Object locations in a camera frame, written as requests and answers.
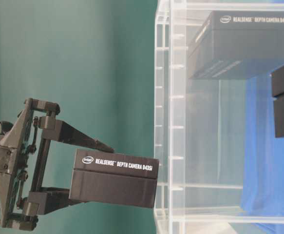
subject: teal curtain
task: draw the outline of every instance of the teal curtain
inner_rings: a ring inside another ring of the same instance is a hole
[[[152,157],[156,2],[0,0],[0,120],[14,122],[28,97],[49,100],[60,104],[59,119],[117,152]],[[44,186],[70,186],[75,149],[51,144]],[[155,226],[150,209],[92,202],[40,216],[34,233],[144,234]]]

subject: blue cloth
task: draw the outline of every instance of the blue cloth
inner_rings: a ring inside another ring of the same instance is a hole
[[[275,138],[271,78],[247,82],[246,149],[242,208],[253,216],[284,216],[284,138]],[[284,234],[284,225],[258,224]]]

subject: black camera box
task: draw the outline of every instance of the black camera box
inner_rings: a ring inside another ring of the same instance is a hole
[[[69,199],[154,207],[159,161],[77,149]]]
[[[195,79],[247,79],[277,69],[284,65],[284,12],[211,12],[187,63]]]

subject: intel logo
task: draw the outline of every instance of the intel logo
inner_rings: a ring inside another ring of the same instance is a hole
[[[222,16],[220,21],[221,23],[229,23],[231,21],[231,16]]]
[[[85,164],[90,164],[90,163],[93,162],[93,161],[94,161],[94,158],[91,157],[91,156],[87,156],[87,157],[84,157],[84,158],[82,159],[82,162],[85,163]]]

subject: clear acrylic box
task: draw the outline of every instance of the clear acrylic box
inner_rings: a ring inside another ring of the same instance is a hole
[[[157,233],[284,234],[284,138],[275,137],[270,78],[284,65],[282,13],[284,1],[158,0]],[[233,20],[262,27],[223,31]]]

